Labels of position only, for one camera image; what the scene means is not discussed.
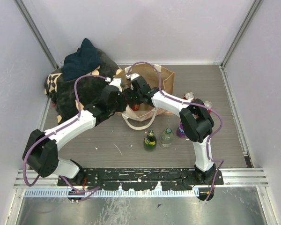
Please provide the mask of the red Coke can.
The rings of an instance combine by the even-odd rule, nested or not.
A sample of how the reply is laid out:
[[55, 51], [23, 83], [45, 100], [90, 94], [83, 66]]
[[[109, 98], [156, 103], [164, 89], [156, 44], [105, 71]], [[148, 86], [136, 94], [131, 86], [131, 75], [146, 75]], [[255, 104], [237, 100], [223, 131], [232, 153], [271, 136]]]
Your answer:
[[194, 101], [196, 97], [192, 92], [189, 91], [184, 94], [183, 99], [187, 101]]
[[137, 111], [137, 110], [139, 110], [139, 108], [140, 108], [140, 106], [138, 104], [134, 104], [132, 107], [132, 110]]
[[209, 102], [209, 101], [205, 101], [204, 102], [204, 105], [208, 108], [208, 113], [210, 114], [212, 111], [211, 111], [211, 109], [212, 109], [212, 103], [211, 102]]

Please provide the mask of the tan canvas tote bag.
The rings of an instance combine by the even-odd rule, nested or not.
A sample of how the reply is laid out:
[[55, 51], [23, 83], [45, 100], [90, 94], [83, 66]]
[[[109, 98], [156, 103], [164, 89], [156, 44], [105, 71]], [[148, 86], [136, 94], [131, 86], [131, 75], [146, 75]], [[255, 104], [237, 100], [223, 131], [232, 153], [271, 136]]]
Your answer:
[[[163, 91], [169, 94], [173, 93], [175, 73], [160, 65], [155, 64], [152, 67], [148, 64], [140, 63], [133, 67], [129, 66], [122, 70], [118, 69], [114, 77], [122, 79], [123, 89], [130, 87], [130, 82], [126, 79], [127, 73], [138, 73], [146, 80], [151, 88], [161, 86]], [[140, 104], [140, 108], [137, 111], [133, 111], [128, 106], [126, 110], [121, 113], [128, 127], [134, 130], [149, 128], [155, 120], [155, 117], [160, 114], [171, 115], [172, 113], [162, 108], [152, 107], [143, 103]]]

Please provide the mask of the green Perrier bottle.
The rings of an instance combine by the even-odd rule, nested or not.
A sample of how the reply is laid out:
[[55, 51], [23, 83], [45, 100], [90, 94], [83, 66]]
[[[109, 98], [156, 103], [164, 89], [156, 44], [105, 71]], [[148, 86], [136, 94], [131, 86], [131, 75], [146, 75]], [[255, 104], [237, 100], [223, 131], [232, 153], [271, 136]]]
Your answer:
[[157, 138], [153, 130], [149, 130], [146, 137], [143, 140], [143, 146], [145, 150], [152, 151], [156, 148]]

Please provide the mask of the clear glass Chang bottle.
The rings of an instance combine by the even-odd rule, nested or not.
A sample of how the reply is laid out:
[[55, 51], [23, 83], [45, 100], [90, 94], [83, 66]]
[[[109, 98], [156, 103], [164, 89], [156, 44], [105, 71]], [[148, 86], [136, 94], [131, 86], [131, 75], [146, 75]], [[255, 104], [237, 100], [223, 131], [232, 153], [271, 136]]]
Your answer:
[[171, 128], [166, 128], [164, 131], [162, 131], [160, 135], [160, 145], [164, 148], [168, 148], [171, 146], [173, 142], [173, 132]]

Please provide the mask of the purple Fanta can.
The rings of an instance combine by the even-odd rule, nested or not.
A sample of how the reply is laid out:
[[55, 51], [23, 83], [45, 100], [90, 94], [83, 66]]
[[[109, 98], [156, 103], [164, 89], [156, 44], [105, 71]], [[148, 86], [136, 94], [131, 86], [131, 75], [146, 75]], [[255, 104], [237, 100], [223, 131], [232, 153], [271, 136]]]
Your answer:
[[182, 122], [180, 122], [180, 124], [177, 128], [176, 134], [179, 138], [185, 138], [186, 137], [184, 129], [183, 129]]

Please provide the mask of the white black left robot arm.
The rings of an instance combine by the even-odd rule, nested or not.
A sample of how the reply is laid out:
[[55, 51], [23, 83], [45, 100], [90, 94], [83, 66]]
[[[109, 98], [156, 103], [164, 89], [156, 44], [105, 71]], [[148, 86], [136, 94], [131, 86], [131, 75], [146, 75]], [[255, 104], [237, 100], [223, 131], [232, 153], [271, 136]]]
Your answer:
[[81, 166], [60, 158], [58, 151], [76, 136], [98, 126], [115, 113], [123, 112], [126, 107], [121, 79], [115, 78], [76, 116], [44, 132], [34, 130], [23, 153], [23, 166], [30, 166], [42, 178], [55, 174], [66, 177], [74, 186], [81, 185], [84, 182]]

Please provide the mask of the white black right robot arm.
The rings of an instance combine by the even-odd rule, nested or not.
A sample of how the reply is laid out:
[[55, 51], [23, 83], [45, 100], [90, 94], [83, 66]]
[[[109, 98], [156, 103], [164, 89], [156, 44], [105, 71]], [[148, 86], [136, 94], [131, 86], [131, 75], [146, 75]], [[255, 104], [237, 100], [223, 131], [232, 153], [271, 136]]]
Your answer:
[[188, 101], [170, 95], [158, 87], [151, 88], [139, 75], [128, 78], [130, 88], [125, 90], [128, 102], [161, 108], [180, 118], [186, 137], [192, 141], [195, 151], [195, 176], [198, 183], [208, 184], [215, 175], [210, 139], [214, 121], [200, 99]]

